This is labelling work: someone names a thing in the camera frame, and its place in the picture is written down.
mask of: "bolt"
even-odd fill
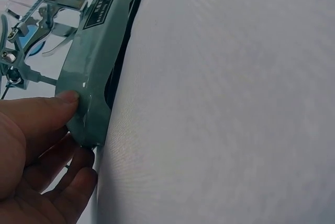
[[[39,8],[38,13],[40,15],[43,15],[45,13],[45,11],[46,11],[46,8]]]
[[[13,68],[11,67],[8,71],[7,71],[7,80],[13,84],[13,85],[17,85],[19,83],[21,83],[22,78],[20,75],[20,72],[17,68]]]
[[[10,39],[10,38],[13,38],[13,36],[14,36],[14,32],[11,32],[11,33],[9,34],[8,38],[9,38],[9,39]]]

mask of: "metal rod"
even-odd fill
[[[17,19],[17,20],[20,20],[20,19],[21,19],[21,16],[20,16],[19,14],[15,13],[14,11],[12,11],[12,10],[9,9],[9,8],[6,10],[6,12],[7,12],[10,16],[14,17],[14,18]]]
[[[9,88],[11,88],[11,85],[10,84],[7,84],[6,85],[6,89],[1,97],[1,100],[4,100],[5,99],[5,96],[7,95],[8,91],[9,91]]]
[[[54,86],[56,86],[56,83],[57,83],[56,79],[52,79],[52,78],[47,77],[47,76],[41,76],[40,81],[43,82],[43,83],[54,85]]]

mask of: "black label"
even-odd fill
[[[112,3],[113,0],[97,0],[83,30],[104,24]]]

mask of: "white fabric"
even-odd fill
[[[335,0],[143,0],[97,223],[335,222]]]

